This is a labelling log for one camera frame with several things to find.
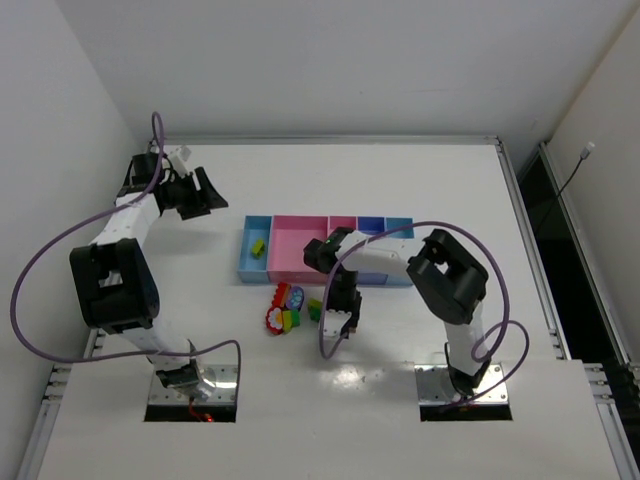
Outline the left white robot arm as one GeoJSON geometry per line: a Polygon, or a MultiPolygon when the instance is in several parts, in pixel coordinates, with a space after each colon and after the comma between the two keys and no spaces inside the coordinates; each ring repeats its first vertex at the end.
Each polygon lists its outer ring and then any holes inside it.
{"type": "Polygon", "coordinates": [[[195,357],[193,343],[160,317],[159,291],[142,251],[164,212],[189,220],[227,207],[203,168],[188,170],[190,155],[180,146],[165,155],[134,156],[133,174],[116,196],[117,212],[69,259],[85,323],[134,345],[163,387],[204,401],[215,392],[213,372],[195,357]]]}

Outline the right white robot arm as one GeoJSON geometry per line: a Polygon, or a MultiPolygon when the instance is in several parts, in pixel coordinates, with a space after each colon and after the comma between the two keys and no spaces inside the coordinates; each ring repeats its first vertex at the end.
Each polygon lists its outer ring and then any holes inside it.
{"type": "Polygon", "coordinates": [[[335,343],[322,352],[324,358],[331,358],[357,329],[360,272],[380,273],[410,283],[431,314],[444,323],[453,388],[462,397],[474,394],[491,361],[479,344],[489,275],[449,232],[434,229],[419,241],[338,227],[325,240],[311,239],[303,249],[303,261],[327,276],[319,330],[323,340],[335,343]]]}

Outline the small lime lego brick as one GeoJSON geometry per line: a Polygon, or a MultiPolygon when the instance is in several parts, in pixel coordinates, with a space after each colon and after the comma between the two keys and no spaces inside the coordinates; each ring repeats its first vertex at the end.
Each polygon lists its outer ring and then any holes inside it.
{"type": "Polygon", "coordinates": [[[251,255],[255,259],[260,259],[266,251],[266,244],[262,238],[259,238],[251,247],[251,255]]]}

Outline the dark green lego brick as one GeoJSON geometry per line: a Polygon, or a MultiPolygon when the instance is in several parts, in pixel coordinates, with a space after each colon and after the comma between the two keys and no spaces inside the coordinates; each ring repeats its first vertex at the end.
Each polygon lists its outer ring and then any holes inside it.
{"type": "Polygon", "coordinates": [[[318,309],[312,309],[309,311],[309,317],[313,322],[318,323],[321,318],[321,311],[318,309]]]}

